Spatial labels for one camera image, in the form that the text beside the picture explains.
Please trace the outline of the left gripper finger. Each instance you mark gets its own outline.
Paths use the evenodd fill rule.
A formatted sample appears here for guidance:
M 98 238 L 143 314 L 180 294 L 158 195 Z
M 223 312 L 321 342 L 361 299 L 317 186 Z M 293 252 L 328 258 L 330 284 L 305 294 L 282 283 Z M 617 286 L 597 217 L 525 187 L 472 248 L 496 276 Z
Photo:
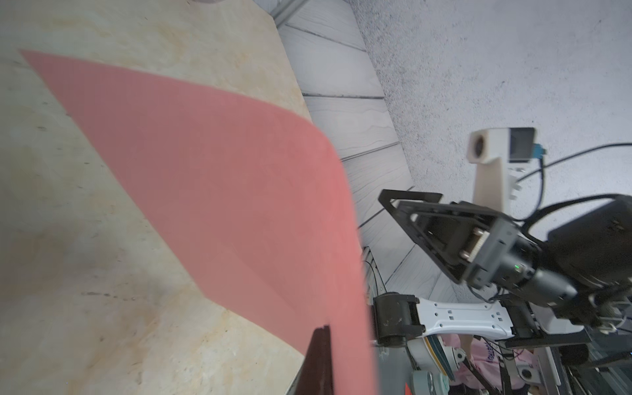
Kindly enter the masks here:
M 291 384 L 291 394 L 334 395 L 329 326 L 314 330 L 304 362 Z

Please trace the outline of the pink square paper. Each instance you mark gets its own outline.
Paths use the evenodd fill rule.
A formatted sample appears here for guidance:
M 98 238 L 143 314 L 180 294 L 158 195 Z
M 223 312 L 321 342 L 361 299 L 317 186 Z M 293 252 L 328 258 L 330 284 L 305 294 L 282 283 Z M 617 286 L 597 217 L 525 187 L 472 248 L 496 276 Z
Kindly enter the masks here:
M 23 57 L 208 299 L 299 352 L 328 327 L 334 393 L 377 392 L 354 202 L 320 130 L 215 87 Z

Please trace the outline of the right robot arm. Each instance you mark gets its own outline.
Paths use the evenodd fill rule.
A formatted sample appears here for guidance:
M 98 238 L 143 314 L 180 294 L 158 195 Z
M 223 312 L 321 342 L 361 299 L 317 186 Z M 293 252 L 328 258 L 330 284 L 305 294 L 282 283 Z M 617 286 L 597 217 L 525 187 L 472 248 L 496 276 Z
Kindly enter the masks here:
M 558 319 L 616 330 L 631 303 L 631 198 L 603 194 L 601 206 L 538 240 L 530 228 L 566 208 L 538 210 L 523 224 L 435 193 L 385 189 L 380 204 L 452 281 L 505 290 L 503 304 L 549 309 Z

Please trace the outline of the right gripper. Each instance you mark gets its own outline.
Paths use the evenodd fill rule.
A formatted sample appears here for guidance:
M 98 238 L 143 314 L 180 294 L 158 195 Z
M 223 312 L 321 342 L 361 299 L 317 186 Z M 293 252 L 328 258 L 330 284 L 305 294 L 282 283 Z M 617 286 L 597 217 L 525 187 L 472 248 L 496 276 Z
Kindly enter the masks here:
M 442 204 L 439 193 L 384 189 L 379 203 L 449 280 L 481 289 L 496 282 L 518 238 L 510 217 L 468 202 Z

